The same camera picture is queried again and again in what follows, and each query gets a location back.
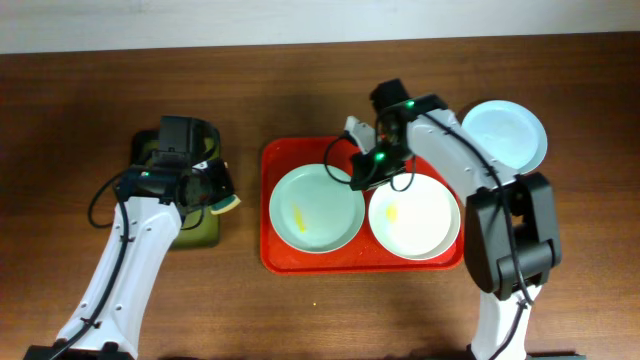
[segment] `white plate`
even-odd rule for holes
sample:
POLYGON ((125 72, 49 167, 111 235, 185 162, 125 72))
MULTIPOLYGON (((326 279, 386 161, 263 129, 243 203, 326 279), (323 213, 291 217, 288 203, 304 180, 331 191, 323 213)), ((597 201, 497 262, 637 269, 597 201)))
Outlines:
MULTIPOLYGON (((411 174, 397 175, 393 184, 404 188, 411 174)), ((369 224, 378 242, 392 254, 427 260, 453 245, 460 231, 460 209, 451 192, 437 180, 415 174, 403 192, 379 187, 369 203, 369 224)))
MULTIPOLYGON (((329 166, 339 179, 344 171, 329 166)), ((346 245, 364 221, 364 197, 331 179, 324 165, 301 166, 285 175, 271 194, 269 217, 280 238, 289 246, 322 254, 346 245)))
POLYGON ((474 107, 462 128, 491 156, 523 174, 538 167, 547 153, 547 134, 540 120, 510 101, 487 101, 474 107))

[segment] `brown wooden surface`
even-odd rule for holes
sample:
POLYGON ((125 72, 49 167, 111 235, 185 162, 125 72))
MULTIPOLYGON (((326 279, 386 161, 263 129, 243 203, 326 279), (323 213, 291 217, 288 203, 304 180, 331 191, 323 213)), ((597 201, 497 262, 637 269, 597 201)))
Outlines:
POLYGON ((640 356, 640 34, 601 34, 0 56, 0 358, 55 340, 108 236, 87 224, 89 199, 163 114, 220 128, 243 203, 224 215, 217 248, 165 258, 141 359, 463 349, 478 316, 464 265, 281 277, 258 256, 261 149, 338 134, 347 115, 371 122, 369 92, 395 77, 455 110, 507 99, 539 116, 564 262, 527 349, 640 356))

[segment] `white wall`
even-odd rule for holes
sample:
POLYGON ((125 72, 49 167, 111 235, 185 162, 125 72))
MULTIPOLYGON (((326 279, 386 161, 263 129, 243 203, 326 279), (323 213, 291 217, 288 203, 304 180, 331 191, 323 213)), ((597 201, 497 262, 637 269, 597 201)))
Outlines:
POLYGON ((629 30, 639 0, 0 0, 0 53, 629 30))

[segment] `light green plate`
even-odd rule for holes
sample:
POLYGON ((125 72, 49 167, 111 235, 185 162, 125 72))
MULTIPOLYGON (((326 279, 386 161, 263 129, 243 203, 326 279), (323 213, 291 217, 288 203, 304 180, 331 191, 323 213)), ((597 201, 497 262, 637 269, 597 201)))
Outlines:
MULTIPOLYGON (((350 179, 329 166, 337 178, 350 179)), ((271 194, 269 216, 276 233, 289 246, 322 254, 346 245, 364 221, 364 197, 331 179, 324 165, 301 166, 285 175, 271 194)))

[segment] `white bowl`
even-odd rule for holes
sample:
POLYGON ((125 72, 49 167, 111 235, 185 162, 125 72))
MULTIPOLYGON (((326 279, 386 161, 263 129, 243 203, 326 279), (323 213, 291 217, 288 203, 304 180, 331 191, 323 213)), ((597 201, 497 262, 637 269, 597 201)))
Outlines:
MULTIPOLYGON (((393 179, 404 188, 411 174, 393 179)), ((427 260, 451 247, 460 231, 460 209, 451 192, 437 180, 415 174, 403 192, 390 184, 379 187, 369 203, 369 224, 378 242, 392 254, 427 260)))
MULTIPOLYGON (((329 166, 342 180, 350 177, 329 166)), ((364 222, 361 191, 331 179, 324 165, 296 168, 276 184, 269 200, 269 217, 280 238, 294 249, 323 254, 353 239, 364 222)))

